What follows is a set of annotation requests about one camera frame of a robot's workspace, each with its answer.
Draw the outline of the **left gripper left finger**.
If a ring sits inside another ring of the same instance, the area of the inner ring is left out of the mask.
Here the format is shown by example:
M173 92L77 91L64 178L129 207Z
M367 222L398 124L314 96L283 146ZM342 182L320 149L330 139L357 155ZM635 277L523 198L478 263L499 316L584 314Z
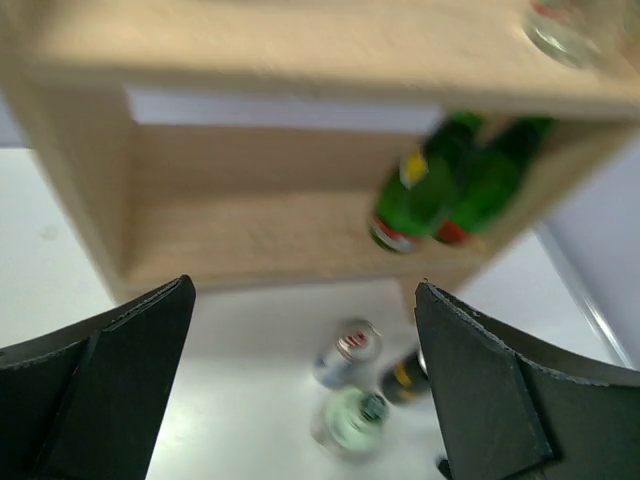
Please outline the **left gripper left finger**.
M182 275L2 348L2 478L145 478L194 305Z

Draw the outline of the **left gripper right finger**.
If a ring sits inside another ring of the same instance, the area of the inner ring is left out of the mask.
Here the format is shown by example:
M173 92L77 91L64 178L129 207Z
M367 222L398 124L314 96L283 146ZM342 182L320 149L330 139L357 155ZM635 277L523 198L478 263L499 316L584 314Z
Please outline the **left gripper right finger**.
M557 347L428 282L415 297L446 478L638 478L638 371Z

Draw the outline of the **black can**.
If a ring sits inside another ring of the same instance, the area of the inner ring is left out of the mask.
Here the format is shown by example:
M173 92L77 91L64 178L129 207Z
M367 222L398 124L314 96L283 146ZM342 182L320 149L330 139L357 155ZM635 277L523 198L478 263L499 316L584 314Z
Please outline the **black can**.
M394 405L409 405L429 394L431 384L422 351L409 353L387 369L379 387L385 399Z

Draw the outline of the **clear bottle green cap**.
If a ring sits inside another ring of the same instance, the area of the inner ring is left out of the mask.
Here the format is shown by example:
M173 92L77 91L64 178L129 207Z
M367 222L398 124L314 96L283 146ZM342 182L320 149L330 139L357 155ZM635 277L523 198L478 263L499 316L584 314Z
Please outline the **clear bottle green cap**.
M550 58L575 68L616 60L628 40L634 1L529 1L522 28Z

